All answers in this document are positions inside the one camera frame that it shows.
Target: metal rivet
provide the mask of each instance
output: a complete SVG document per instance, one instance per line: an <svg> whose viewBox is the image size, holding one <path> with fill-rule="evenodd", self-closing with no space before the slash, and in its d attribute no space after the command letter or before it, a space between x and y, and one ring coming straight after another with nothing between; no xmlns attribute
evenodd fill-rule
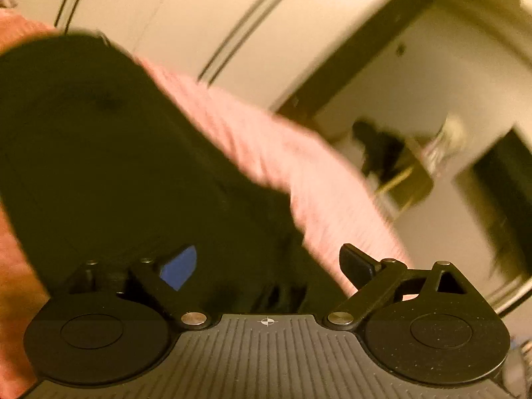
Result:
<svg viewBox="0 0 532 399"><path fill-rule="evenodd" d="M329 316L327 317L329 322L331 324L335 324L337 326L346 326L353 322L354 318L350 313L347 312L333 312L329 313Z"/></svg>
<svg viewBox="0 0 532 399"><path fill-rule="evenodd" d="M207 316L201 312L187 312L181 317L181 321L188 326L200 326L207 321Z"/></svg>

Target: crosshair logo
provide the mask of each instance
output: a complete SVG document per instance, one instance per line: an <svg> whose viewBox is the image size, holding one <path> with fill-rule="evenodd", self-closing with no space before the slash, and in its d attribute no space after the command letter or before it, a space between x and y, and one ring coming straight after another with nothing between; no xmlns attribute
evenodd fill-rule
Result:
<svg viewBox="0 0 532 399"><path fill-rule="evenodd" d="M260 320L259 322L261 324L264 324L265 326L271 326L273 325L274 322L277 322L277 321L273 321L272 318L264 318L263 320Z"/></svg>

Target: ridged grip texture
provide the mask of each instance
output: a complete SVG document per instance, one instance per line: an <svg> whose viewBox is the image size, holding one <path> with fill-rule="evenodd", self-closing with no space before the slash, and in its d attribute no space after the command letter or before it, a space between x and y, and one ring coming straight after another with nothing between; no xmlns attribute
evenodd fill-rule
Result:
<svg viewBox="0 0 532 399"><path fill-rule="evenodd" d="M43 381L29 399L509 399L489 380L460 388L403 381L366 355L355 335L313 316L225 315L187 332L152 371L120 385L81 389Z"/></svg>

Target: pink blanket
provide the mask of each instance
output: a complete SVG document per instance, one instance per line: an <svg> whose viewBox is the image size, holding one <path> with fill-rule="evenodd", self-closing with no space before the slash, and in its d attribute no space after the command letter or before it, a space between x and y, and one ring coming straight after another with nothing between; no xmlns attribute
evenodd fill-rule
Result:
<svg viewBox="0 0 532 399"><path fill-rule="evenodd" d="M54 34L54 30L14 10L0 10L0 53L43 34ZM338 265L338 251L345 242L377 260L392 257L409 264L361 174L318 135L187 76L143 59L137 62L244 174L260 185L290 194L305 247L346 294L355 289ZM0 399L19 396L34 381L22 335L46 300L0 206Z"/></svg>

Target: circular pad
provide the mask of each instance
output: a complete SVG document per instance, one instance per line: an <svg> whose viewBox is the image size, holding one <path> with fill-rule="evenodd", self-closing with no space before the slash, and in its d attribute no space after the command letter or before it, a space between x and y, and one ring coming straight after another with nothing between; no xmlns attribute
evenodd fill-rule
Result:
<svg viewBox="0 0 532 399"><path fill-rule="evenodd" d="M109 315L93 313L67 322L61 329L61 336L75 348L98 349L115 343L123 331L120 320Z"/></svg>
<svg viewBox="0 0 532 399"><path fill-rule="evenodd" d="M52 298L24 337L36 373L65 384L96 386L131 378L169 345L159 313L113 294Z"/></svg>
<svg viewBox="0 0 532 399"><path fill-rule="evenodd" d="M446 349L465 345L473 334L467 322L452 315L429 313L412 322L410 331L419 342Z"/></svg>

